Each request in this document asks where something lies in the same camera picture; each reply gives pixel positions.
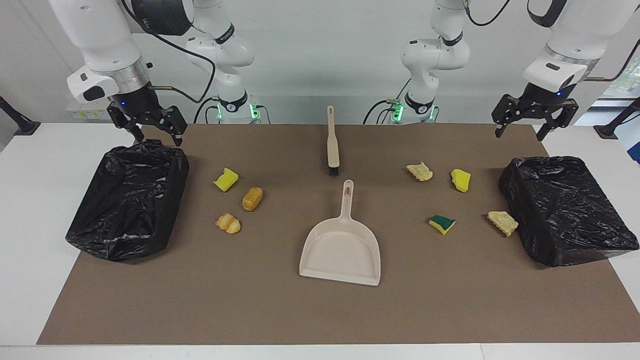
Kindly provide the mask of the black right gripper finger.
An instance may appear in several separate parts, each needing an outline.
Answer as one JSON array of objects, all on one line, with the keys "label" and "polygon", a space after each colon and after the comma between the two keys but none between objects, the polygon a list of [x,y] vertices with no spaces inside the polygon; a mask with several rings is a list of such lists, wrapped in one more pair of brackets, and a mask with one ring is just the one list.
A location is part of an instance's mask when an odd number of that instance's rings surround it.
[{"label": "black right gripper finger", "polygon": [[128,118],[125,113],[121,109],[119,109],[115,102],[111,102],[108,105],[107,113],[109,114],[110,119],[116,128],[126,130],[135,138],[136,142],[144,141],[144,133],[137,125],[136,119]]},{"label": "black right gripper finger", "polygon": [[151,123],[162,132],[170,135],[175,146],[183,143],[182,136],[188,127],[182,112],[176,105],[168,108],[159,108],[151,112]]}]

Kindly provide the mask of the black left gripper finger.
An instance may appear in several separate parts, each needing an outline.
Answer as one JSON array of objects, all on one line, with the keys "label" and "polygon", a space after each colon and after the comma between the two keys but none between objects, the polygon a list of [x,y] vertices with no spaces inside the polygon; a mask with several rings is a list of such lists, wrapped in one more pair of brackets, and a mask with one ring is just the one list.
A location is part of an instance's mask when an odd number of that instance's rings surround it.
[{"label": "black left gripper finger", "polygon": [[568,99],[559,105],[544,105],[539,114],[545,123],[536,133],[537,141],[542,142],[553,130],[566,128],[578,109],[578,103],[574,99]]},{"label": "black left gripper finger", "polygon": [[501,138],[508,125],[521,120],[522,107],[525,105],[519,98],[505,94],[498,101],[491,112],[493,122],[496,124],[494,136]]}]

